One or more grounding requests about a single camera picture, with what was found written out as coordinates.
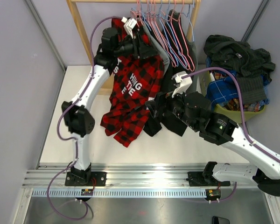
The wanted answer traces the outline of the black button shirt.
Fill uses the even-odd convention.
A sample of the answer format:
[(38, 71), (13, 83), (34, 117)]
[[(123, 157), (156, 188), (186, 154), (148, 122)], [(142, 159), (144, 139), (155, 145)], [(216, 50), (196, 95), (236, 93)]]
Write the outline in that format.
[(179, 73), (189, 74), (196, 70), (196, 46), (182, 29), (181, 13), (171, 9), (166, 20), (160, 24), (160, 32), (152, 33), (148, 28), (144, 28), (163, 60), (165, 74), (156, 97), (146, 102), (150, 114), (143, 130), (153, 137), (165, 126), (173, 133), (183, 136), (187, 125), (173, 114), (173, 110), (176, 105), (183, 106), (187, 93), (196, 91), (197, 79), (193, 78), (192, 84), (187, 85), (182, 93), (178, 93), (176, 88), (179, 84), (174, 77)]

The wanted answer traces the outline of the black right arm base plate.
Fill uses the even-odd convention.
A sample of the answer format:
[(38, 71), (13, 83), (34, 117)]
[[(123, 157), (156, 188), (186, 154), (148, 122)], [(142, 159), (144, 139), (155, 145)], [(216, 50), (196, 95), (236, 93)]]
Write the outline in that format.
[(187, 173), (190, 187), (228, 187), (231, 186), (230, 181), (219, 182), (214, 178), (205, 180), (202, 171), (190, 171)]

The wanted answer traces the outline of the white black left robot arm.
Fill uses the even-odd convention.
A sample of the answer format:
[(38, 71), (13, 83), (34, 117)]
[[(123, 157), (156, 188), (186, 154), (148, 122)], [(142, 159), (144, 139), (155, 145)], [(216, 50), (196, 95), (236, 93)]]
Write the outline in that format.
[(92, 103), (114, 71), (119, 56), (146, 59), (157, 54), (155, 47), (145, 43), (140, 34), (128, 35), (120, 41), (117, 29), (103, 30), (94, 65), (86, 81), (70, 102), (62, 103), (62, 117), (71, 134), (74, 151), (74, 160), (67, 168), (66, 186), (105, 186), (106, 172), (91, 171), (89, 136), (95, 126), (90, 114)]

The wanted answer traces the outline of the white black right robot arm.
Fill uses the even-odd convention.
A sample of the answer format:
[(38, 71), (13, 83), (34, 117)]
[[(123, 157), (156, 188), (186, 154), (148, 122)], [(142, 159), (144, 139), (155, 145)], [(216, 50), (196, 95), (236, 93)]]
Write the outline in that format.
[(209, 161), (202, 172), (188, 174), (190, 186), (254, 183), (263, 192), (280, 196), (280, 154), (245, 135), (243, 128), (232, 119), (213, 112), (210, 101), (201, 93), (173, 95), (159, 92), (145, 105), (153, 118), (173, 114), (205, 141), (230, 149), (249, 161), (248, 165)]

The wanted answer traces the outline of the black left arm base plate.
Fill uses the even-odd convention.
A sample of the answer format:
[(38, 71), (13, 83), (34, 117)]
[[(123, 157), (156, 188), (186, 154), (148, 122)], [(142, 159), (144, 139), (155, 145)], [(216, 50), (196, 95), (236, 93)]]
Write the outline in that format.
[(106, 185), (107, 173), (106, 172), (91, 172), (86, 177), (79, 177), (71, 172), (66, 174), (65, 186), (69, 187), (86, 187), (86, 186), (95, 186), (103, 187)]

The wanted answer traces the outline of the grey shirt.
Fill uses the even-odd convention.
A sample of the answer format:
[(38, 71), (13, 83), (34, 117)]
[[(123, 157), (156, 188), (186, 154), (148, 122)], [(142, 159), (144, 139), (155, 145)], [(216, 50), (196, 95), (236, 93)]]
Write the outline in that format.
[(155, 40), (155, 38), (152, 36), (152, 34), (149, 32), (147, 25), (143, 25), (143, 30), (145, 34), (148, 36), (149, 41), (151, 42), (152, 46), (158, 51), (163, 64), (164, 64), (164, 72), (167, 71), (169, 64), (170, 64), (170, 59), (166, 51), (163, 49), (163, 47)]

